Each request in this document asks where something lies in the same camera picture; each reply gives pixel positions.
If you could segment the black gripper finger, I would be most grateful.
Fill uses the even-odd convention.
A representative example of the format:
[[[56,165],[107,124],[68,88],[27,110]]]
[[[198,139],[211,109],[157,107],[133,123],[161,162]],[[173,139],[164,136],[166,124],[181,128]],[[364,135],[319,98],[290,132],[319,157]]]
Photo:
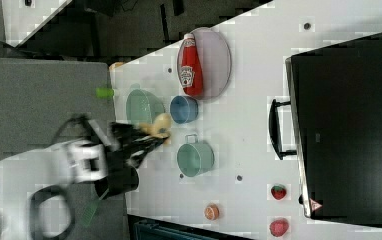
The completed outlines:
[[[137,150],[135,151],[135,154],[145,156],[163,145],[168,139],[168,135],[158,135],[143,138],[136,142]]]

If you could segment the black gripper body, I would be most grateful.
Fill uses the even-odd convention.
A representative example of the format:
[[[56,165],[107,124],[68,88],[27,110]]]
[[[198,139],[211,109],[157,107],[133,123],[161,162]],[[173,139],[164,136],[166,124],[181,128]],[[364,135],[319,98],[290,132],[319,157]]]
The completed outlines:
[[[131,124],[112,122],[110,131],[118,147],[106,155],[108,169],[120,170],[126,167],[138,169],[149,153],[152,138]]]

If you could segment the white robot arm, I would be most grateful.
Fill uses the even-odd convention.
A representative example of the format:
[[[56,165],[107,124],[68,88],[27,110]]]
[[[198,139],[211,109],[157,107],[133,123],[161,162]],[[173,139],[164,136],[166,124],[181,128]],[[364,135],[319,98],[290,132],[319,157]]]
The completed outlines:
[[[138,188],[145,157],[170,138],[169,123],[75,123],[79,138],[0,160],[0,240],[67,240],[80,206],[68,189],[92,184],[103,200]]]

